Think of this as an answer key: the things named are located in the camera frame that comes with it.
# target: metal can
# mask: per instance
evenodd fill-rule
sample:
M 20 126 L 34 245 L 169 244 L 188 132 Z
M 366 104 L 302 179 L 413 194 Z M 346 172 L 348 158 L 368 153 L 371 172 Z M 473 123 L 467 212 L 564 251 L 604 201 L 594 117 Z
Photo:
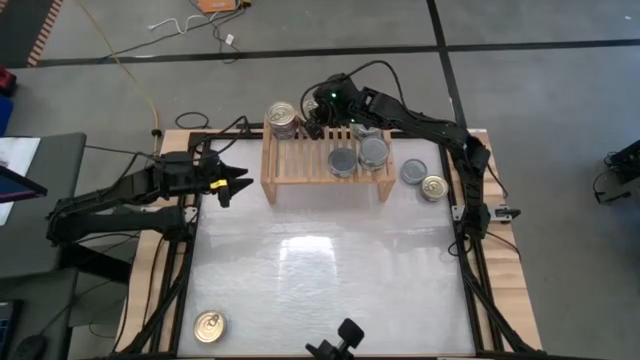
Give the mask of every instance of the metal can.
M 224 334 L 226 327 L 222 314 L 217 311 L 205 311 L 196 319 L 193 334 L 203 343 L 212 343 Z
M 389 145 L 379 137 L 367 137 L 360 142 L 358 162 L 364 170 L 378 171 L 389 157 Z
M 300 119 L 291 104 L 282 101 L 274 103 L 267 109 L 266 117 L 276 139 L 286 140 L 296 135 Z
M 367 129 L 362 124 L 349 124 L 349 130 L 351 130 L 351 134 L 353 134 L 358 141 L 362 141 L 369 136 L 382 137 L 382 130 L 374 127 Z
M 443 178 L 436 175 L 429 175 L 420 185 L 420 194 L 427 201 L 438 202 L 449 192 L 449 185 Z
M 400 177 L 409 185 L 418 185 L 427 176 L 427 165 L 418 159 L 409 159 L 402 164 Z
M 329 154 L 329 171 L 341 178 L 347 178 L 356 171 L 358 162 L 355 151 L 348 148 L 338 148 Z

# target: gray floor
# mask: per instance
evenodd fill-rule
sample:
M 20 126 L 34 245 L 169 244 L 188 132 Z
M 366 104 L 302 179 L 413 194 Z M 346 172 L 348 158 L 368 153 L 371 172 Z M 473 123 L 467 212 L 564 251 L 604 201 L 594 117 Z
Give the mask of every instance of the gray floor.
M 184 26 L 186 16 L 195 13 L 186 0 L 124 3 L 88 1 L 118 49 L 173 31 L 173 25 L 165 25 L 157 34 L 149 33 L 147 25 L 177 16 Z M 311 0 L 254 3 L 245 16 L 223 27 L 223 35 L 233 33 L 243 51 L 435 43 L 424 1 L 393 6 L 382 0 L 336 1 L 328 7 Z M 438 1 L 438 7 L 449 44 L 640 37 L 640 6 L 635 1 L 447 0 Z M 205 27 L 133 54 L 216 49 Z M 106 52 L 75 3 L 66 1 L 43 57 Z M 164 128 L 174 128 L 173 119 L 184 111 L 204 112 L 211 125 L 219 127 L 242 114 L 262 121 L 271 102 L 295 103 L 310 84 L 373 58 L 395 66 L 412 108 L 452 117 L 436 54 L 241 60 L 233 65 L 176 62 L 130 69 L 154 99 Z M 467 122 L 489 129 L 500 174 L 511 193 L 509 203 L 523 210 L 515 233 L 545 349 L 636 358 L 640 211 L 625 201 L 597 205 L 591 182 L 603 170 L 606 153 L 640 135 L 640 48 L 455 53 L 451 59 Z M 91 144 L 150 151 L 151 113 L 117 66 L 16 73 L 21 88 L 10 134 L 83 131 Z M 369 69 L 356 81 L 396 94 L 383 68 Z M 78 192 L 109 185 L 127 161 L 126 156 L 87 150 Z M 99 180 L 90 182 L 89 175 Z M 119 296 L 126 293 L 119 291 Z M 95 304 L 86 304 L 88 310 L 77 315 L 77 324 L 86 324 L 86 318 L 113 301 L 98 297 Z M 117 315 L 112 318 L 117 322 Z M 100 322 L 108 328 L 108 321 Z M 86 356 L 92 348 L 94 355 L 104 354 L 82 340 L 89 336 L 85 327 L 74 333 L 70 358 Z

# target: computer screen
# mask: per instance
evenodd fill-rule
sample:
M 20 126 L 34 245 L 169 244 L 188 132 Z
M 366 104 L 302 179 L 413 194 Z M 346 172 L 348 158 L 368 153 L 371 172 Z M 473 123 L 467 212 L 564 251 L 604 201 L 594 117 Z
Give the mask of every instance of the computer screen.
M 0 204 L 46 195 L 46 188 L 0 165 Z

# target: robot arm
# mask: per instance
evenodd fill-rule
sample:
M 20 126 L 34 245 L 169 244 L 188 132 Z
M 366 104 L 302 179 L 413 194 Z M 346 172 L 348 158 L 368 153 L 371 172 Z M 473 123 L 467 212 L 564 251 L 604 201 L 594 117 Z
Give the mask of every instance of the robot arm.
M 253 182 L 239 178 L 247 173 L 246 169 L 225 165 L 215 152 L 199 161 L 194 165 L 187 152 L 167 153 L 153 165 L 123 176 L 108 188 L 58 201 L 49 214 L 47 238 L 55 245 L 71 245 L 92 233 L 155 230 L 168 241 L 184 240 L 187 221 L 179 206 L 156 212 L 97 212 L 199 193 L 217 194 L 220 205 L 228 207 L 231 197 Z
M 406 108 L 397 99 L 370 88 L 358 90 L 345 74 L 331 76 L 313 92 L 318 107 L 311 111 L 305 129 L 311 138 L 322 135 L 325 126 L 359 123 L 384 130 L 398 129 L 443 145 L 449 150 L 463 187 L 465 214 L 462 233 L 485 236 L 490 220 L 483 201 L 483 177 L 491 153 L 476 137 L 455 123 L 437 120 Z

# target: white paper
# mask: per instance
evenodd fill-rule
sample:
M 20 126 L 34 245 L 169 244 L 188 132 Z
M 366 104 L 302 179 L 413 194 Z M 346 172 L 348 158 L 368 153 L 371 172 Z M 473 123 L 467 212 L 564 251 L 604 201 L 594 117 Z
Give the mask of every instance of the white paper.
M 0 166 L 25 176 L 31 165 L 40 138 L 0 138 Z M 7 222 L 13 203 L 0 204 L 0 226 Z

